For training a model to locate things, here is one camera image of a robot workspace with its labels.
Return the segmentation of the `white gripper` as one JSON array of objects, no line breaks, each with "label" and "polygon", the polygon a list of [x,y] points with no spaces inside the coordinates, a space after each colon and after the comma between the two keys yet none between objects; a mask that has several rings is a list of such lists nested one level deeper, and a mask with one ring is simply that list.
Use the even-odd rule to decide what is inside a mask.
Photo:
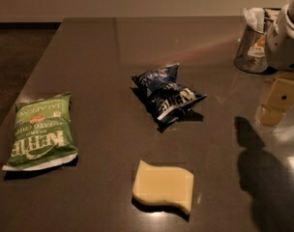
[{"label": "white gripper", "polygon": [[273,80],[261,105],[258,122],[275,127],[294,106],[294,7],[285,5],[266,35],[265,56],[268,65],[280,72]]}]

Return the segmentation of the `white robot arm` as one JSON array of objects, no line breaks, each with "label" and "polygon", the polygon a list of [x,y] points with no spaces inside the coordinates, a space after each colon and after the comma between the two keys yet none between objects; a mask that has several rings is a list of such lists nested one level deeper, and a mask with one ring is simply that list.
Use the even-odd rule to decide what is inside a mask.
[{"label": "white robot arm", "polygon": [[265,57],[268,66],[279,73],[261,105],[258,121],[274,127],[294,106],[294,0],[280,10],[268,29]]}]

